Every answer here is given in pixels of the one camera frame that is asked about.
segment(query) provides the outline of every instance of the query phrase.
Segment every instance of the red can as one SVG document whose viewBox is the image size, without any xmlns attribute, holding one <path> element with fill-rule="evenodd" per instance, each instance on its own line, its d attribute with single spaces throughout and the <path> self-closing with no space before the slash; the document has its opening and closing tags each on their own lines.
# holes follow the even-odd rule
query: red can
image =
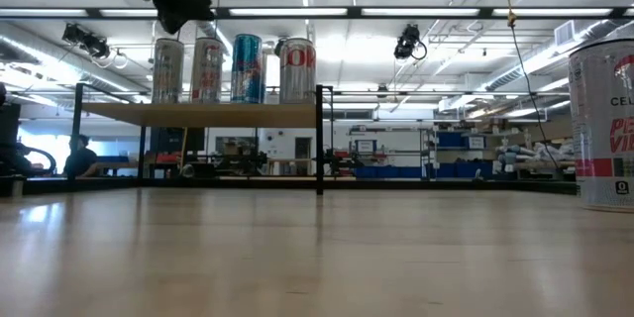
<svg viewBox="0 0 634 317">
<path fill-rule="evenodd" d="M 316 65 L 313 43 L 306 39 L 286 40 L 279 57 L 279 103 L 313 104 Z"/>
</svg>

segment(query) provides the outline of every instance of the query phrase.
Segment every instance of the aluminum can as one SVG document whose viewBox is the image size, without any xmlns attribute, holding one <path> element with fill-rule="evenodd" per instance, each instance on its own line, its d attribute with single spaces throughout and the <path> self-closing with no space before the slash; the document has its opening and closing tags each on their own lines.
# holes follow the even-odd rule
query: aluminum can
<svg viewBox="0 0 634 317">
<path fill-rule="evenodd" d="M 152 85 L 153 103 L 178 103 L 182 93 L 184 54 L 185 46 L 177 40 L 158 39 L 155 43 L 155 68 Z"/>
<path fill-rule="evenodd" d="M 279 102 L 315 102 L 315 47 L 306 39 L 289 39 L 279 53 Z"/>
<path fill-rule="evenodd" d="M 196 40 L 191 69 L 191 94 L 189 95 L 192 103 L 220 103 L 224 50 L 225 47 L 218 40 L 210 38 Z"/>
<path fill-rule="evenodd" d="M 264 103 L 266 85 L 262 69 L 262 39 L 237 35 L 231 69 L 232 103 Z"/>
<path fill-rule="evenodd" d="M 633 78 L 634 40 L 571 54 L 575 166 L 586 208 L 634 212 Z"/>
</svg>

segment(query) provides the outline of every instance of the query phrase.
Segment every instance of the blue can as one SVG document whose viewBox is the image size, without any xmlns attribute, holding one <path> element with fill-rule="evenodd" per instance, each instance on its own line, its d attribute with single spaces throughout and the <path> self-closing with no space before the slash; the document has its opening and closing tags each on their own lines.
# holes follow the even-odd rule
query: blue can
<svg viewBox="0 0 634 317">
<path fill-rule="evenodd" d="M 231 102 L 264 103 L 266 84 L 262 64 L 262 39 L 254 35 L 237 35 L 231 68 Z"/>
</svg>

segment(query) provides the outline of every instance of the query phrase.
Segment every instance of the air duct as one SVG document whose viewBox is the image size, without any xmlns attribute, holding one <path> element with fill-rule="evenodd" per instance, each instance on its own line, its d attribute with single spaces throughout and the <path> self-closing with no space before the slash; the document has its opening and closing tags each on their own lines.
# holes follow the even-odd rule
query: air duct
<svg viewBox="0 0 634 317">
<path fill-rule="evenodd" d="M 558 55 L 567 52 L 572 47 L 585 46 L 590 42 L 602 39 L 617 29 L 630 23 L 630 20 L 602 20 L 596 21 L 568 21 L 564 26 L 556 30 L 555 37 L 545 44 L 534 49 L 530 53 L 522 56 L 524 63 L 531 60 L 548 62 L 548 59 L 556 58 Z M 516 79 L 524 77 L 519 60 L 510 67 L 503 68 L 492 74 L 491 78 L 482 85 L 482 89 L 492 91 L 504 84 L 508 84 Z"/>
<path fill-rule="evenodd" d="M 60 81 L 60 84 L 93 79 L 91 80 L 93 84 L 104 89 L 149 90 L 128 78 L 98 67 L 88 59 L 68 53 L 65 49 L 7 23 L 0 23 L 0 43 L 21 53 L 23 57 L 34 58 L 38 64 L 49 66 L 48 76 Z"/>
</svg>

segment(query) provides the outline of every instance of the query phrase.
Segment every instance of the wooden floor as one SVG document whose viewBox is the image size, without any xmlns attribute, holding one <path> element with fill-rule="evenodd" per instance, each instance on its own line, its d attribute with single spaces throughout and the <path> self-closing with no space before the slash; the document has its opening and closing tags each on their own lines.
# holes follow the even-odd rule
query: wooden floor
<svg viewBox="0 0 634 317">
<path fill-rule="evenodd" d="M 634 216 L 518 192 L 0 200 L 0 316 L 634 314 Z"/>
</svg>

